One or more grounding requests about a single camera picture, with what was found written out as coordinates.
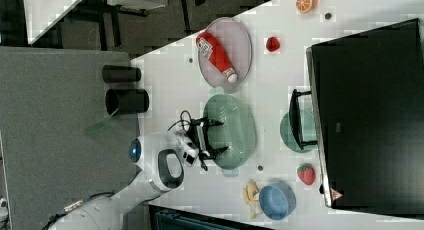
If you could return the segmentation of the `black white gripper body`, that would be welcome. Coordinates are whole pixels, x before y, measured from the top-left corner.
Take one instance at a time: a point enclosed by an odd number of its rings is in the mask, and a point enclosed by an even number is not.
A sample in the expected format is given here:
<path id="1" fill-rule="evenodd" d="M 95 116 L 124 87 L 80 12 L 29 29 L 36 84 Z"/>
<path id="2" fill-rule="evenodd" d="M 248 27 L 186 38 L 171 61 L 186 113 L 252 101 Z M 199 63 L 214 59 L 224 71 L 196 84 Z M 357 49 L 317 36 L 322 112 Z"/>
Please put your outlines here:
<path id="1" fill-rule="evenodd" d="M 194 165 L 197 160 L 204 163 L 209 157 L 201 121 L 190 123 L 187 130 L 177 131 L 176 136 L 179 158 L 184 165 Z"/>

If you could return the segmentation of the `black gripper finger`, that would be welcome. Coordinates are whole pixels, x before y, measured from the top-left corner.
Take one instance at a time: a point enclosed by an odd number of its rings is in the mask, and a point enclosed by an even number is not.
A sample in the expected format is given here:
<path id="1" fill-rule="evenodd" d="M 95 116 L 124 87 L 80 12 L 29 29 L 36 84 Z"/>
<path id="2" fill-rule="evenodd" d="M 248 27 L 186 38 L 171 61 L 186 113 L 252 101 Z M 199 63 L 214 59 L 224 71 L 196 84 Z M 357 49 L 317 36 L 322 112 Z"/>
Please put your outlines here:
<path id="1" fill-rule="evenodd" d="M 214 160 L 218 156 L 223 154 L 227 149 L 228 149 L 228 147 L 225 146 L 225 147 L 221 147 L 221 148 L 217 148 L 217 149 L 208 150 L 207 159 L 208 160 Z"/>
<path id="2" fill-rule="evenodd" d="M 201 118 L 200 121 L 206 126 L 221 126 L 224 124 L 223 122 L 214 119 L 209 119 L 208 117 Z"/>

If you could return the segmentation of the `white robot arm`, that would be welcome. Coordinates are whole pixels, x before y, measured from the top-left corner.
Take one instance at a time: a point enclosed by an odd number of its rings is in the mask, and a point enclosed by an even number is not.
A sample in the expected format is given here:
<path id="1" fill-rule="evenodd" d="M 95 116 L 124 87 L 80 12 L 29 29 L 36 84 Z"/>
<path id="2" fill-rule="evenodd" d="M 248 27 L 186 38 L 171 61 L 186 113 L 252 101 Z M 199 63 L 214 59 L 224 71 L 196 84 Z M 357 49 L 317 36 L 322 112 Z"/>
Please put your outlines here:
<path id="1" fill-rule="evenodd" d="M 130 145 L 129 157 L 140 172 L 128 186 L 64 207 L 42 230 L 121 230 L 124 215 L 140 203 L 181 186 L 186 166 L 198 163 L 207 170 L 205 162 L 226 151 L 224 147 L 212 148 L 208 142 L 208 130 L 221 124 L 203 117 L 186 122 L 178 131 L 137 137 Z"/>

